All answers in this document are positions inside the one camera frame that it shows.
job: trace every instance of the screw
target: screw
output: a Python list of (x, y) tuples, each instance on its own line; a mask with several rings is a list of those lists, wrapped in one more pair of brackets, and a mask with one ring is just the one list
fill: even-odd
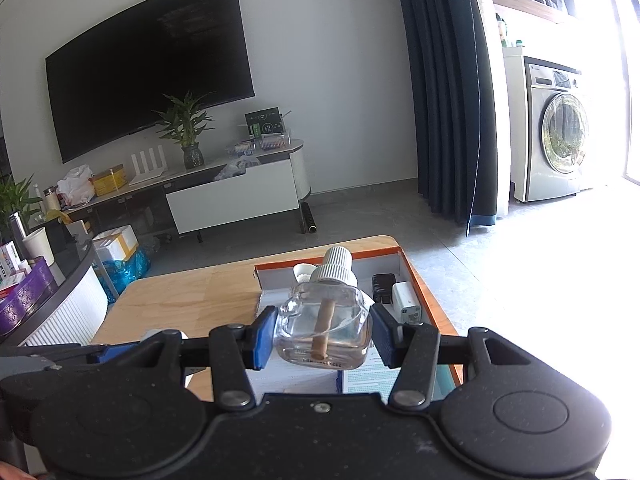
[(242, 408), (251, 402), (251, 397), (246, 392), (231, 390), (220, 396), (220, 402), (228, 408)]
[(427, 398), (415, 390), (400, 390), (393, 394), (393, 400), (402, 408), (417, 408), (424, 404)]
[(329, 413), (331, 411), (331, 405), (326, 402), (318, 402), (314, 404), (314, 411), (316, 413)]

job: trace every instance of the purple basket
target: purple basket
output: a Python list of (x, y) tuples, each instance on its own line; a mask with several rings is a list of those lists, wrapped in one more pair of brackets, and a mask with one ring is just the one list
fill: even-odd
[(11, 330), (33, 314), (58, 288), (53, 274), (43, 257), (24, 279), (0, 302), (0, 336)]

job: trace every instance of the white router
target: white router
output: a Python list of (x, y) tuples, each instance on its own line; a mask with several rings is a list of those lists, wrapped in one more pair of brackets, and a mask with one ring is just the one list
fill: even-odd
[(136, 170), (136, 176), (129, 181), (130, 186), (135, 186), (136, 184), (140, 184), (140, 182), (146, 182), (147, 180), (151, 180), (152, 178), (158, 178), (162, 175), (166, 170), (166, 159), (164, 158), (164, 150), (162, 149), (162, 144), (158, 144), (158, 155), (160, 157), (161, 165), (158, 166), (156, 162), (156, 154), (153, 148), (149, 148), (149, 158), (151, 159), (152, 168), (149, 169), (149, 164), (146, 162), (146, 153), (145, 150), (140, 152), (140, 163), (142, 164), (143, 171), (140, 171), (140, 165), (138, 164), (138, 158), (135, 153), (131, 153), (131, 160), (133, 161), (133, 168)]

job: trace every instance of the black tv screen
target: black tv screen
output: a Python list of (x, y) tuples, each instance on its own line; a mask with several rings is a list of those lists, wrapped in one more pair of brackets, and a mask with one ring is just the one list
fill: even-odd
[(63, 162), (159, 122), (188, 91), (200, 108), (252, 97), (238, 0), (147, 0), (46, 59)]

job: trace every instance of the white power adapter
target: white power adapter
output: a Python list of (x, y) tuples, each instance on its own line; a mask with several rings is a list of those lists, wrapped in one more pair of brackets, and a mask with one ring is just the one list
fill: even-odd
[(392, 289), (394, 313), (399, 323), (418, 325), (422, 322), (422, 307), (411, 283), (396, 283)]

